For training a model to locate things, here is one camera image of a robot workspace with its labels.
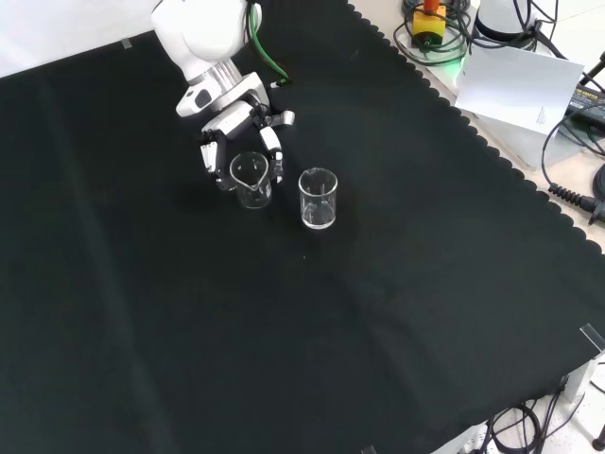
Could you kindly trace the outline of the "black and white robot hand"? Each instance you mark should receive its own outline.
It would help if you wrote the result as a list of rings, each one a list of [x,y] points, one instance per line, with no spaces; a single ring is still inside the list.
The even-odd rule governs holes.
[[[276,183],[283,180],[284,154],[274,129],[293,125],[295,114],[290,110],[277,113],[270,108],[267,91],[257,74],[222,82],[219,77],[205,73],[202,81],[187,89],[176,112],[181,117],[212,114],[200,130],[199,149],[207,173],[220,189],[231,191],[235,187],[226,147],[251,126],[259,131],[265,147],[269,177]]]

